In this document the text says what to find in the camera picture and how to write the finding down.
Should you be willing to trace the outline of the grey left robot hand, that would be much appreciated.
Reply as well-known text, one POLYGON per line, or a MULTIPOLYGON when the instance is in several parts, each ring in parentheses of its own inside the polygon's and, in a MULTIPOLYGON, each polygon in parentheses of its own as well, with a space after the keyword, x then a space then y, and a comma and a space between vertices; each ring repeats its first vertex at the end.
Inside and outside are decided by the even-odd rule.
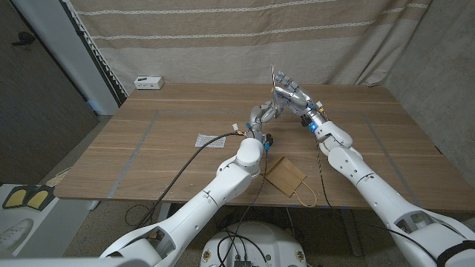
POLYGON ((249 121, 246 123, 246 136, 260 141, 264 149, 268 151, 273 144, 273 138, 270 133, 264 134, 262 132, 262 124, 269 122, 273 118, 278 118, 283 110, 284 106, 280 103, 275 104, 273 100, 254 106, 251 110, 249 121))

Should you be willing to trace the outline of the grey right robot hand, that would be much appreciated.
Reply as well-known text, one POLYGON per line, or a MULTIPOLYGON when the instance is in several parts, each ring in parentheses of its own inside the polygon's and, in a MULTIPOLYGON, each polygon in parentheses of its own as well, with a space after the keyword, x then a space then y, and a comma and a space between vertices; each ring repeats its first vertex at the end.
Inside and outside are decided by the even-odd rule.
POLYGON ((278 110, 288 107, 295 115, 301 118, 301 124, 312 132, 328 121, 320 104, 315 104, 309 94, 292 78, 279 71, 274 80, 281 87, 274 86, 274 95, 283 101, 278 104, 278 110))

